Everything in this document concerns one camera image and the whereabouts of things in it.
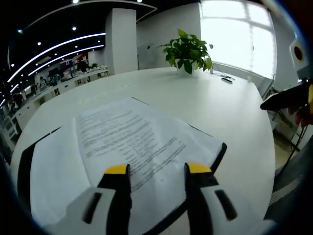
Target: led strip light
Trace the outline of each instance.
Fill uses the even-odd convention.
[[[19,85],[16,84],[15,87],[12,88],[12,90],[10,90],[10,93],[12,93]]]
[[[5,102],[5,99],[1,102],[0,107],[2,106],[2,104]]]
[[[68,53],[68,54],[66,54],[66,55],[62,55],[62,56],[60,56],[60,57],[58,57],[58,58],[56,58],[56,59],[54,59],[54,60],[49,61],[48,63],[45,63],[44,65],[41,65],[39,68],[37,68],[37,69],[35,69],[33,72],[31,72],[28,76],[30,76],[30,75],[32,75],[33,73],[35,73],[36,71],[40,70],[40,69],[43,68],[44,66],[46,66],[46,65],[48,65],[48,64],[51,64],[52,62],[54,62],[54,61],[56,61],[56,60],[59,60],[59,59],[61,59],[61,58],[63,58],[63,57],[66,57],[66,56],[68,56],[68,55],[72,55],[72,54],[81,52],[81,51],[83,51],[83,50],[89,50],[89,49],[93,49],[93,48],[97,48],[97,47],[104,47],[104,45],[99,45],[99,46],[94,46],[94,47],[88,47],[88,48],[85,48],[85,49],[80,49],[80,50],[77,50],[77,51],[73,51],[73,52]]]
[[[105,33],[97,33],[97,34],[91,34],[91,35],[87,35],[87,36],[83,36],[83,37],[79,37],[79,38],[74,38],[74,39],[71,39],[71,40],[68,40],[66,42],[63,42],[63,43],[60,43],[58,45],[55,45],[43,52],[41,52],[40,54],[36,55],[34,58],[30,59],[29,61],[27,61],[24,65],[22,65],[18,70],[15,71],[15,73],[9,78],[9,80],[7,82],[10,82],[15,76],[16,74],[18,74],[22,69],[24,69],[27,65],[29,65],[31,62],[33,62],[34,60],[36,60],[38,57],[42,56],[43,54],[57,48],[57,47],[60,47],[60,46],[63,46],[67,43],[71,43],[71,42],[75,42],[77,40],[81,40],[81,39],[84,39],[84,38],[90,38],[90,37],[96,37],[96,36],[103,36],[103,35],[106,35]]]

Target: bright window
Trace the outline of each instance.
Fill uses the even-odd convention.
[[[272,78],[276,44],[268,11],[243,0],[203,0],[201,5],[201,39],[214,45],[212,60]]]

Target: paper sheet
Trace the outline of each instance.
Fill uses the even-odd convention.
[[[184,202],[185,162],[211,166],[222,148],[222,142],[133,98],[83,113],[76,129],[92,186],[108,167],[131,165],[130,235],[149,231]]]
[[[30,205],[40,225],[55,224],[67,206],[90,187],[79,153],[74,122],[39,141],[30,171]]]

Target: desk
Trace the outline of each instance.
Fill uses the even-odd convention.
[[[77,77],[74,77],[68,81],[59,83],[56,86],[51,86],[48,87],[47,89],[45,89],[44,91],[40,92],[39,94],[37,94],[36,96],[30,98],[26,104],[23,105],[23,107],[21,107],[12,117],[16,118],[21,130],[23,130],[26,126],[26,124],[28,123],[28,121],[30,120],[30,118],[33,116],[33,114],[38,110],[38,108],[41,106],[41,100],[42,98],[45,99],[45,101],[53,98],[54,95],[54,90],[55,89],[59,89],[60,94],[67,92],[70,89],[75,88],[76,86],[78,86],[78,84],[76,84],[75,82],[77,80],[80,79],[84,79],[86,77],[89,76],[94,76],[97,75],[98,73],[102,73],[105,72],[107,73],[108,70],[95,70],[95,71],[91,71],[88,73],[84,73],[81,74]]]
[[[196,71],[181,78],[175,68],[128,72],[99,79],[44,103],[22,132],[11,162],[15,188],[21,154],[32,143],[82,111],[133,96],[162,109],[227,144],[215,176],[219,183],[238,190],[264,217],[272,193],[275,151],[270,121],[260,109],[262,99],[253,83]],[[169,230],[189,234],[186,213]]]

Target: white pot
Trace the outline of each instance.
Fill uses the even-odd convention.
[[[194,72],[195,72],[195,68],[196,68],[196,62],[192,63],[191,66],[192,66],[191,74],[189,74],[189,73],[186,72],[186,70],[185,70],[185,65],[184,65],[184,64],[182,64],[182,66],[180,67],[180,69],[179,69],[178,66],[177,66],[177,74],[178,74],[179,76],[182,76],[182,77],[188,77],[188,76],[190,77],[190,76],[193,76],[193,75],[194,75]]]

